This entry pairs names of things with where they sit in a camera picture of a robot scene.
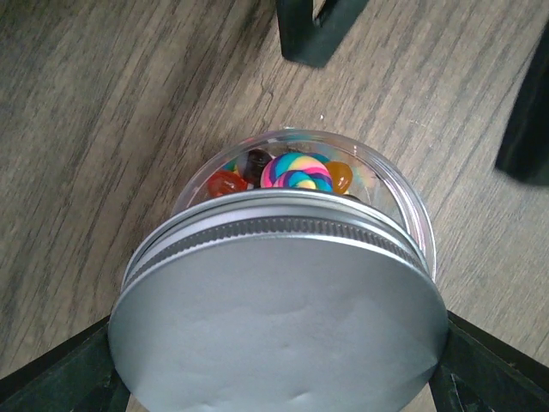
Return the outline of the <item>clear plastic cup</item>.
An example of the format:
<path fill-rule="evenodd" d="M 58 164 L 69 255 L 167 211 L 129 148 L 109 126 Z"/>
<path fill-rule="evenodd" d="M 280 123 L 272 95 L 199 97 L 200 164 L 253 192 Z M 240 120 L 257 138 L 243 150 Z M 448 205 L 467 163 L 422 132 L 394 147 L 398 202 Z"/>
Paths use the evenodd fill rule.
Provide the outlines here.
<path fill-rule="evenodd" d="M 318 130 L 284 129 L 249 137 L 209 157 L 181 191 L 172 212 L 245 190 L 314 190 L 378 210 L 403 227 L 437 274 L 431 219 L 413 185 L 375 149 Z"/>

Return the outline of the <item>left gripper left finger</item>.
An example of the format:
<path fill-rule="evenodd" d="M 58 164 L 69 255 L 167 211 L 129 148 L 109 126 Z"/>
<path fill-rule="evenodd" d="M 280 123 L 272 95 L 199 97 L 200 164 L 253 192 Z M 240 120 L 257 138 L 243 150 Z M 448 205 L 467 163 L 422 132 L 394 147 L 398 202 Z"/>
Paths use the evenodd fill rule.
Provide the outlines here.
<path fill-rule="evenodd" d="M 105 317 L 1 379 L 2 411 L 125 411 Z"/>

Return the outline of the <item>black three-compartment candy bin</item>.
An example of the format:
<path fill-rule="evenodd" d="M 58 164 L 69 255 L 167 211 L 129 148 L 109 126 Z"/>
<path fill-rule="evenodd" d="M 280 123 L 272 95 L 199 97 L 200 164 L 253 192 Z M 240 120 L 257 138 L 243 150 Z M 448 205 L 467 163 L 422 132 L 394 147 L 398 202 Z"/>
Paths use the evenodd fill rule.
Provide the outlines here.
<path fill-rule="evenodd" d="M 314 15 L 311 0 L 276 0 L 282 57 L 315 69 L 325 67 L 367 4 L 327 0 Z"/>

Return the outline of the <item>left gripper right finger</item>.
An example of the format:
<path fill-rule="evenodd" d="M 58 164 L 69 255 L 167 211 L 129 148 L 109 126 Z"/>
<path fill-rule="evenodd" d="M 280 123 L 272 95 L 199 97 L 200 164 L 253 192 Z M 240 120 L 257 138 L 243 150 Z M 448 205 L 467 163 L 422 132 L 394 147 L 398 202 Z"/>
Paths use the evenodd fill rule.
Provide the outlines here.
<path fill-rule="evenodd" d="M 429 380 L 438 411 L 547 411 L 548 367 L 448 313 L 449 333 Z"/>

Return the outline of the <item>white round lid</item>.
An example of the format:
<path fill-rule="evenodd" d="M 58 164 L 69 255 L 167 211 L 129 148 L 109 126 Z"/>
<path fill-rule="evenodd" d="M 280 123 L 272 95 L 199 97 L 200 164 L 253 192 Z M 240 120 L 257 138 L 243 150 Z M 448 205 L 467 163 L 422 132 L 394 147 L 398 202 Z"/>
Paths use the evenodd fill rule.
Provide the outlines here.
<path fill-rule="evenodd" d="M 447 333 L 425 257 L 397 223 L 347 197 L 258 190 L 153 231 L 108 340 L 151 411 L 397 411 Z"/>

